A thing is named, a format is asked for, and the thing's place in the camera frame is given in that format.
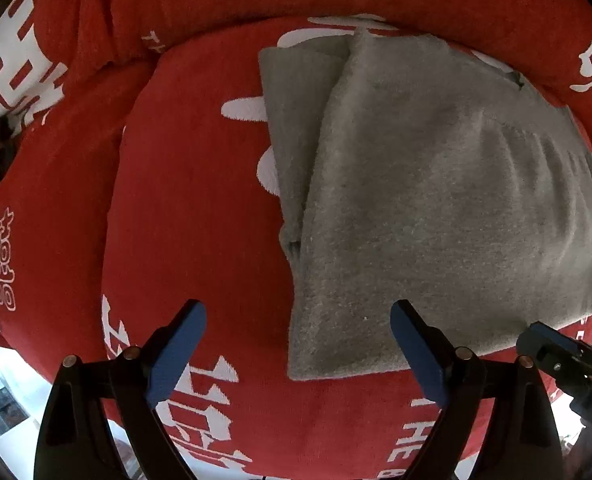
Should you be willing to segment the grey fleece garment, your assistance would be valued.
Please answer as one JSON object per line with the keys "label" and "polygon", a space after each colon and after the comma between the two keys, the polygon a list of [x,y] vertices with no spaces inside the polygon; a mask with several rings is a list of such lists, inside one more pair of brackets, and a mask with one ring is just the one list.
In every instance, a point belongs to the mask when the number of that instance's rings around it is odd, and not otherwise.
{"label": "grey fleece garment", "polygon": [[290,378],[406,368],[400,299],[479,353],[592,314],[592,151],[568,108],[433,36],[316,38],[259,70]]}

